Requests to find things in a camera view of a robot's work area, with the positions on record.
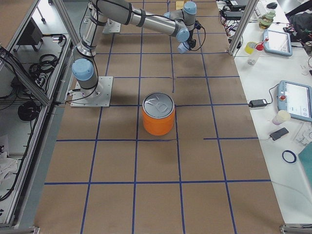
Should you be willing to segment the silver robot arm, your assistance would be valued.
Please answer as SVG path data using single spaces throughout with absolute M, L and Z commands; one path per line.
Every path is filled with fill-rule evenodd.
M 195 4 L 159 15 L 149 2 L 94 0 L 89 21 L 74 47 L 71 73 L 75 107 L 139 107 L 150 93 L 173 98 L 181 79 L 195 78 Z

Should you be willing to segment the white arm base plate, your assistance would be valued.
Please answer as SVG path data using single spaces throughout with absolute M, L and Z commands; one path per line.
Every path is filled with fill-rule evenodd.
M 121 30 L 120 23 L 108 20 L 103 28 L 102 33 L 103 34 L 119 34 L 120 30 Z
M 73 108 L 109 107 L 113 87 L 112 76 L 100 76 L 95 91 L 81 89 L 78 81 L 75 88 L 79 91 L 73 93 L 71 106 Z

